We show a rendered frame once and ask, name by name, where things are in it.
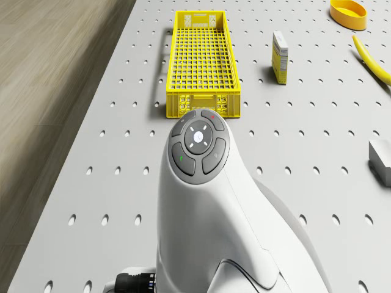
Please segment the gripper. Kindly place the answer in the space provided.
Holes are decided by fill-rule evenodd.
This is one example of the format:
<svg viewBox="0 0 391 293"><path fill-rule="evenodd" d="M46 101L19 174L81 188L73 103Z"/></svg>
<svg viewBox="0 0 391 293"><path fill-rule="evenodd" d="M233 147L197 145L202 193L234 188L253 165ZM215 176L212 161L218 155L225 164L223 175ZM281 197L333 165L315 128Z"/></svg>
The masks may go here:
<svg viewBox="0 0 391 293"><path fill-rule="evenodd" d="M103 293L156 293L155 267L128 267L106 283Z"/></svg>

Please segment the yellow basket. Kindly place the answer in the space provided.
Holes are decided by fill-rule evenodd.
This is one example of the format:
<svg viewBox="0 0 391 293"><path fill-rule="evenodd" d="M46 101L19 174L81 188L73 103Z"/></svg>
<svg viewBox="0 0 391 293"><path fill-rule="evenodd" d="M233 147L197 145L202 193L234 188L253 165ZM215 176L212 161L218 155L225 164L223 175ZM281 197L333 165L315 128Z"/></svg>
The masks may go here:
<svg viewBox="0 0 391 293"><path fill-rule="evenodd" d="M166 116L207 108L238 118L241 87L223 11L177 11L166 83Z"/></svg>

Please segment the yellow box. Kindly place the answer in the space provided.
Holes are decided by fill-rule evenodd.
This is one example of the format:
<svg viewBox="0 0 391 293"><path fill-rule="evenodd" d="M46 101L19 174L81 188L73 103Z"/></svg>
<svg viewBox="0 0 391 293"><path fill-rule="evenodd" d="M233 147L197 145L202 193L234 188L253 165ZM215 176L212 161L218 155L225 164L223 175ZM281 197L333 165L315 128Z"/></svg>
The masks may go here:
<svg viewBox="0 0 391 293"><path fill-rule="evenodd" d="M273 32L272 69L279 84L287 84L288 45L281 31Z"/></svg>

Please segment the grey cube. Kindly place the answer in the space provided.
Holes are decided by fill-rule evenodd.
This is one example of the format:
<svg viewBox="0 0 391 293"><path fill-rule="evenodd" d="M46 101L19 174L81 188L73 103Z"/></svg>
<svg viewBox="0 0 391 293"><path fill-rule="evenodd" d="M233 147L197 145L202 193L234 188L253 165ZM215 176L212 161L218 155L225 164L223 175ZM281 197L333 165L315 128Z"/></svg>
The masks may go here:
<svg viewBox="0 0 391 293"><path fill-rule="evenodd" d="M384 185L391 187L391 140L370 140L369 160Z"/></svg>

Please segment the banana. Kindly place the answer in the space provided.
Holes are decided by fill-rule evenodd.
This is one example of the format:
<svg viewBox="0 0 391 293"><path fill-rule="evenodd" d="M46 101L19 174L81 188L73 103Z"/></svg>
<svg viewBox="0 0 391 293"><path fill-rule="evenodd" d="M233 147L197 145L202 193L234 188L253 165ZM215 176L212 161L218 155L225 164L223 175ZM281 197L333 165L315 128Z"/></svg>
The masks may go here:
<svg viewBox="0 0 391 293"><path fill-rule="evenodd" d="M353 35L353 42L357 49L357 52L361 56L362 60L365 62L367 67L372 71L372 73L379 78L385 84L391 86L391 75L388 74L375 60L372 58L370 53L367 51L363 43L359 40L356 35Z"/></svg>

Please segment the yellow bowl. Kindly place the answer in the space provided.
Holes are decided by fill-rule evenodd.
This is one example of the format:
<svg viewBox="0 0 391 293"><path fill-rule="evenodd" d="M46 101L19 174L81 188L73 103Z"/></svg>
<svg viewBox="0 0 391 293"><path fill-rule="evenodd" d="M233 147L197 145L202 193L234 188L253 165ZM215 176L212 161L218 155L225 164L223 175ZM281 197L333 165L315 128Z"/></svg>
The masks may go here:
<svg viewBox="0 0 391 293"><path fill-rule="evenodd" d="M363 31L367 28L367 11L353 0L330 0L330 15L348 29Z"/></svg>

